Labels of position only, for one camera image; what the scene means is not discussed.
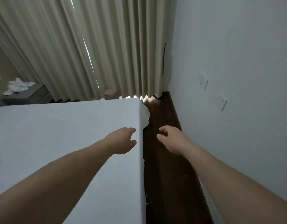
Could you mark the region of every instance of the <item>bed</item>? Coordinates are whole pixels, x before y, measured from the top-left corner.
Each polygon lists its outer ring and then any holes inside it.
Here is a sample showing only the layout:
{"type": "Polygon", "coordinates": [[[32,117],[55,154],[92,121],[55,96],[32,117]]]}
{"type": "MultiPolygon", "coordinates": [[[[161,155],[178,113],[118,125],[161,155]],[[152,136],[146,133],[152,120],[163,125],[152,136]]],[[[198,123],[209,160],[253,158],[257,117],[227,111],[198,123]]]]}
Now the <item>bed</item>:
{"type": "Polygon", "coordinates": [[[47,163],[122,127],[135,127],[136,146],[113,155],[64,223],[145,223],[143,128],[139,99],[0,107],[0,193],[47,163]]]}

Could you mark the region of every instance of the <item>floor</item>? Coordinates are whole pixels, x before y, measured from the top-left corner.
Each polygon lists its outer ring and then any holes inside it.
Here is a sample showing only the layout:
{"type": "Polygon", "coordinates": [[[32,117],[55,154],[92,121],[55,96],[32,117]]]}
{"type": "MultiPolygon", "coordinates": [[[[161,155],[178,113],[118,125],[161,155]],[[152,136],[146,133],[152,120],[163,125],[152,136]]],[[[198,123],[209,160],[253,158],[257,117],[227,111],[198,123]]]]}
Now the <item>floor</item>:
{"type": "Polygon", "coordinates": [[[150,111],[143,130],[144,185],[147,194],[146,222],[213,223],[198,177],[183,157],[170,153],[156,134],[164,125],[180,129],[169,92],[144,102],[150,111]]]}

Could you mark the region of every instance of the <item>curtain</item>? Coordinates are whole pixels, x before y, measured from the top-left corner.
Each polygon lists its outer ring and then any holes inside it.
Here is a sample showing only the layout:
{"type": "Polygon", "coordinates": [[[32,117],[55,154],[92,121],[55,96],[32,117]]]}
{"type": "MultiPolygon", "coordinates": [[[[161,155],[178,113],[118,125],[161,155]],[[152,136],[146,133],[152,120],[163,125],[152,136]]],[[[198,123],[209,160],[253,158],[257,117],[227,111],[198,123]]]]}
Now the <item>curtain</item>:
{"type": "Polygon", "coordinates": [[[108,88],[160,97],[169,4],[0,0],[0,44],[55,100],[99,99],[108,88]]]}

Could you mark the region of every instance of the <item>crumpled white cloth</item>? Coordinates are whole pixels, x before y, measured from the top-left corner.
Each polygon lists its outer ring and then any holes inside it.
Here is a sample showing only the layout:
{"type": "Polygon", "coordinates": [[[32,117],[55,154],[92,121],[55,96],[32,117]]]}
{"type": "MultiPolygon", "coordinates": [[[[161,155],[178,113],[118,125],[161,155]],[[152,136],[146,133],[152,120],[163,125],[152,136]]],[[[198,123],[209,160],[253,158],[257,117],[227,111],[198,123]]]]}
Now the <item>crumpled white cloth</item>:
{"type": "Polygon", "coordinates": [[[37,85],[37,83],[34,82],[23,82],[20,78],[15,78],[15,81],[9,81],[8,83],[8,90],[5,91],[3,94],[4,95],[11,95],[15,92],[21,92],[24,90],[28,90],[29,87],[37,85]]]}

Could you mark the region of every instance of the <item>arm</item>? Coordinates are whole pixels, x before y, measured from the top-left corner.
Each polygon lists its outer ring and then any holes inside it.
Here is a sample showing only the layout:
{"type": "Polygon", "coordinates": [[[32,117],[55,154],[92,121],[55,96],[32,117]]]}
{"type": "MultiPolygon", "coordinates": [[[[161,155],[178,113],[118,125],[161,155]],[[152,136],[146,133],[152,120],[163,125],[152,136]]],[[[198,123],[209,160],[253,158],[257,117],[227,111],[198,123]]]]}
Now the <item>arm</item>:
{"type": "Polygon", "coordinates": [[[228,223],[287,223],[287,202],[251,178],[216,159],[175,127],[157,138],[193,166],[228,223]]]}
{"type": "Polygon", "coordinates": [[[113,154],[124,154],[135,128],[121,128],[42,167],[0,195],[0,223],[62,223],[113,154]]]}

